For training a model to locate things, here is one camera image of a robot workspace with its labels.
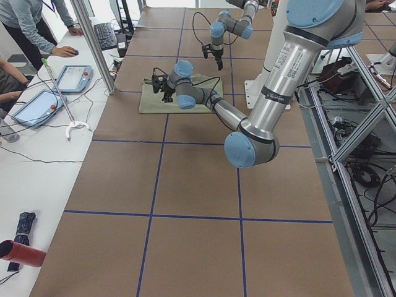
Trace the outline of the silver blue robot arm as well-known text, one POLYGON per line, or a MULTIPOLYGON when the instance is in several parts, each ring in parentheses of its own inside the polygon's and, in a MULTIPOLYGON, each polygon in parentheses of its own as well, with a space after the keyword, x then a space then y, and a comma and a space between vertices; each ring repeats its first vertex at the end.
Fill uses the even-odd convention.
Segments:
POLYGON ((241 37, 245 40, 249 39, 253 32, 251 25, 253 18, 259 10, 258 1, 230 0, 226 2, 243 9, 241 18, 236 20, 231 16, 229 11, 221 11, 217 20, 210 25, 211 42, 207 45, 202 45, 204 58, 207 59, 208 54, 211 53, 215 58, 219 71, 223 69, 224 34, 228 32, 234 34, 236 37, 241 37))
POLYGON ((153 79, 153 91, 166 97, 176 95, 178 106, 191 109, 205 105, 231 133, 224 150, 237 168, 249 168, 272 161, 279 151, 275 126, 306 78, 322 50, 358 44, 363 36, 364 1, 282 1, 278 19, 286 18, 284 44, 278 51, 270 74, 255 105, 245 115, 230 105, 215 90, 193 85, 193 66, 179 61, 161 79, 153 79))

